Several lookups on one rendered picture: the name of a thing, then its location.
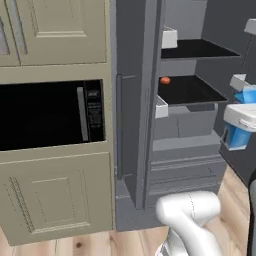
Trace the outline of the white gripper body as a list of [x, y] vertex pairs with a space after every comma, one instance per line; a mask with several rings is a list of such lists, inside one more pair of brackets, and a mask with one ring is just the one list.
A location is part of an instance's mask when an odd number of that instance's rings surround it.
[[224, 120], [242, 130], [256, 132], [256, 103], [228, 104], [224, 111]]

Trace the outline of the blue milk carton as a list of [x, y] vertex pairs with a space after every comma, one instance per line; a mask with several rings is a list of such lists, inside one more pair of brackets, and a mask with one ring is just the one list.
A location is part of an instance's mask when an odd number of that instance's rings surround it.
[[[232, 104], [252, 104], [256, 103], [256, 86], [245, 87], [242, 91], [234, 94], [234, 102]], [[256, 132], [248, 132], [237, 128], [229, 123], [225, 127], [229, 128], [229, 151], [244, 150], [251, 138], [251, 135]]]

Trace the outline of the white fridge door bin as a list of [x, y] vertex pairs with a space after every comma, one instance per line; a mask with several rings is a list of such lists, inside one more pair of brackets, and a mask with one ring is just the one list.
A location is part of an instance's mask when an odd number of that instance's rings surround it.
[[168, 29], [163, 31], [162, 48], [177, 48], [178, 47], [178, 33], [175, 29]]
[[247, 86], [245, 79], [246, 74], [234, 74], [231, 78], [230, 86], [236, 91], [240, 92]]
[[249, 19], [244, 31], [249, 34], [256, 35], [256, 19]]
[[165, 118], [167, 116], [168, 116], [168, 104], [160, 96], [157, 96], [155, 117]]

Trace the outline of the grey fridge crisper drawer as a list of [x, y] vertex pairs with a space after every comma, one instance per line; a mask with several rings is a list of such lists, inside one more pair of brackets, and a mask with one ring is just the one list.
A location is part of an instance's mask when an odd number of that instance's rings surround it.
[[178, 136], [182, 138], [210, 135], [217, 112], [216, 103], [187, 106], [177, 115]]
[[157, 118], [154, 127], [154, 139], [166, 139], [178, 137], [178, 123], [176, 116]]

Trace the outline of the grey fridge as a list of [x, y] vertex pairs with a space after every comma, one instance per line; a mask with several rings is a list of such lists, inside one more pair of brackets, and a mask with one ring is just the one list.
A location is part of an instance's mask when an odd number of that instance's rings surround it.
[[116, 227], [158, 226], [157, 200], [218, 191], [251, 158], [229, 109], [256, 106], [256, 0], [116, 0]]

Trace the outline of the grey fridge freezer drawer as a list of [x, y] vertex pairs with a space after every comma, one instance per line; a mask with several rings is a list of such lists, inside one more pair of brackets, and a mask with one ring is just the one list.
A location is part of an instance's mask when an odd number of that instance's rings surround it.
[[210, 145], [154, 151], [147, 207], [153, 207], [160, 196], [172, 192], [195, 188], [217, 191], [227, 167], [219, 148]]

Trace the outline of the black fridge shelf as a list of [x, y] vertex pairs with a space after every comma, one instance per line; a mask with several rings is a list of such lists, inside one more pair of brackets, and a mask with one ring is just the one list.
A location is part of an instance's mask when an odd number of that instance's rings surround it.
[[240, 54], [204, 39], [178, 40], [176, 48], [161, 51], [162, 59], [239, 57]]
[[226, 102], [227, 98], [197, 75], [164, 76], [170, 84], [161, 84], [159, 78], [158, 95], [168, 105], [191, 105], [201, 103]]

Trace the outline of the dark grey right fridge door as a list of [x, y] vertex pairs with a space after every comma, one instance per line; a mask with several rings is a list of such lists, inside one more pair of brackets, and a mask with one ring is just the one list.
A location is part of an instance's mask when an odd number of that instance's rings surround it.
[[[224, 130], [223, 112], [227, 104], [238, 103], [235, 90], [229, 85], [233, 74], [247, 74], [246, 81], [256, 84], [256, 36], [244, 32], [249, 19], [256, 19], [256, 0], [208, 0], [203, 37], [240, 56], [226, 60], [214, 60], [200, 70], [210, 75], [213, 86], [228, 98], [219, 107], [215, 129], [221, 136]], [[220, 152], [230, 167], [248, 186], [256, 168], [256, 133], [252, 133], [244, 150], [229, 151], [222, 144]]]

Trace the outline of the grey left fridge door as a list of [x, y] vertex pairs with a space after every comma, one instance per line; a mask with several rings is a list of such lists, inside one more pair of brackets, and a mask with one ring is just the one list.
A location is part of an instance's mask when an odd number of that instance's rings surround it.
[[166, 0], [117, 0], [117, 177], [144, 207]]

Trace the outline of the black built-in microwave oven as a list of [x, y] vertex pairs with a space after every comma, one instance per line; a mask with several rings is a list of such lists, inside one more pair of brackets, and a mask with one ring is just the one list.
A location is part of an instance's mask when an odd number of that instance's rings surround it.
[[[83, 87], [88, 141], [83, 141], [77, 87]], [[103, 82], [0, 85], [0, 151], [99, 142], [105, 139]]]

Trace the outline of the beige glass-front cupboard door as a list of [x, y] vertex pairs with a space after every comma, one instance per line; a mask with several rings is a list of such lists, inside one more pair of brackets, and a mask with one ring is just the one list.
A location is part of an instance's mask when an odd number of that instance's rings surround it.
[[19, 56], [5, 0], [0, 0], [0, 67], [19, 65]]

